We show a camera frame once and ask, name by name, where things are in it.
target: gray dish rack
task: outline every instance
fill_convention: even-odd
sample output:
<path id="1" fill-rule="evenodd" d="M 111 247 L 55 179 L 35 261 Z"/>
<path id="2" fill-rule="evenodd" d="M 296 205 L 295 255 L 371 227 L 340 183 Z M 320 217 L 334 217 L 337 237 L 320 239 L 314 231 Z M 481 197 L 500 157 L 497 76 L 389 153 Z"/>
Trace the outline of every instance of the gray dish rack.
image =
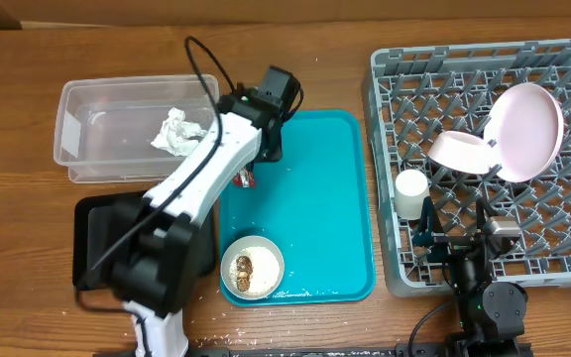
<path id="1" fill-rule="evenodd" d="M 438 166 L 426 157 L 443 130 L 481 135 L 492 104 L 509 87 L 535 82 L 561 103 L 565 136 L 553 165 L 524 183 Z M 368 137 L 378 183 L 378 226 L 391 293 L 445 294 L 440 265 L 418 262 L 408 221 L 394 211 L 394 177 L 426 173 L 444 229 L 475 230 L 474 202 L 485 197 L 523 228 L 517 245 L 493 261 L 498 281 L 524 287 L 571 287 L 571 39 L 383 49 L 371 56 L 363 84 Z"/>

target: crumpled tissue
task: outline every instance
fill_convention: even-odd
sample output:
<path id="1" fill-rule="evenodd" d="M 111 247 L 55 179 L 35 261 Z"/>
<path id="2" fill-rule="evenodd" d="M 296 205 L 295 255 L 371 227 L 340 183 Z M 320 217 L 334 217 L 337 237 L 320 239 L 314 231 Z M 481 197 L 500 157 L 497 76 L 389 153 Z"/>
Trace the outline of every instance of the crumpled tissue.
<path id="1" fill-rule="evenodd" d="M 199 144 L 195 138 L 205 136 L 207 131 L 197 123 L 184 121 L 185 118 L 183 110 L 172 108 L 151 145 L 173 156 L 188 156 Z"/>

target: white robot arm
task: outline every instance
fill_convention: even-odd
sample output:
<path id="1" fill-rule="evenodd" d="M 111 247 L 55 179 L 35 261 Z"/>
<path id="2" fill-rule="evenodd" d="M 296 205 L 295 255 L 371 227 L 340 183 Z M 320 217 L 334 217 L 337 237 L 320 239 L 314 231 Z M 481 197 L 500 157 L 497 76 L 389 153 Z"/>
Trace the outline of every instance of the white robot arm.
<path id="1" fill-rule="evenodd" d="M 182 194 L 165 208 L 171 216 L 187 214 L 191 222 L 201 225 L 221 190 L 244 166 L 252 162 L 261 148 L 261 129 L 235 113 L 222 115 L 222 142 L 215 155 Z M 217 124 L 213 122 L 208 134 L 186 158 L 180 167 L 163 182 L 150 189 L 146 198 L 151 207 L 158 207 L 204 160 L 217 136 Z M 138 339 L 137 357 L 145 357 L 147 348 L 153 356 L 182 357 L 188 350 L 188 339 L 182 327 L 182 312 L 169 313 L 164 318 L 133 300 L 123 307 L 143 318 L 144 328 L 133 318 Z M 147 348 L 144 334 L 147 334 Z"/>
<path id="2" fill-rule="evenodd" d="M 290 110 L 297 95 L 299 103 Z M 221 128 L 215 121 L 173 174 L 141 199 L 112 206 L 105 234 L 109 248 L 92 270 L 98 267 L 101 283 L 134 314 L 136 356 L 186 354 L 181 310 L 203 273 L 204 258 L 212 254 L 201 239 L 208 213 L 246 165 L 282 157 L 282 125 L 302 99 L 294 76 L 271 66 L 259 87 L 240 85 L 220 98 L 215 112 L 221 113 Z"/>

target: brown food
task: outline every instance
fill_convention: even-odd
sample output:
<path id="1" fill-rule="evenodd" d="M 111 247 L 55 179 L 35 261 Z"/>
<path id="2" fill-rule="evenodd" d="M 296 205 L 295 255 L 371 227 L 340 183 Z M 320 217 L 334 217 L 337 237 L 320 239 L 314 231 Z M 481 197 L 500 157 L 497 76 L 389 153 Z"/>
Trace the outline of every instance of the brown food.
<path id="1" fill-rule="evenodd" d="M 250 258 L 246 256 L 237 258 L 237 271 L 253 274 L 253 263 L 250 261 Z"/>
<path id="2" fill-rule="evenodd" d="M 249 278 L 237 278 L 237 289 L 240 292 L 245 292 L 250 288 L 250 279 Z"/>

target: clear plastic container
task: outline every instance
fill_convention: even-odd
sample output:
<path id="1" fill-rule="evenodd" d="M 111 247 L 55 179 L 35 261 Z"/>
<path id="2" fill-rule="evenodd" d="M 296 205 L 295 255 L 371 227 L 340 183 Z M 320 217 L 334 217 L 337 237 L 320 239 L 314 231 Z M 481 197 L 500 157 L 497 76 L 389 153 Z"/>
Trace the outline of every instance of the clear plastic container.
<path id="1" fill-rule="evenodd" d="M 204 79 L 217 100 L 217 79 Z M 205 130 L 214 118 L 195 75 L 71 81 L 58 105 L 55 161 L 79 183 L 164 179 L 184 160 L 151 146 L 173 107 Z"/>

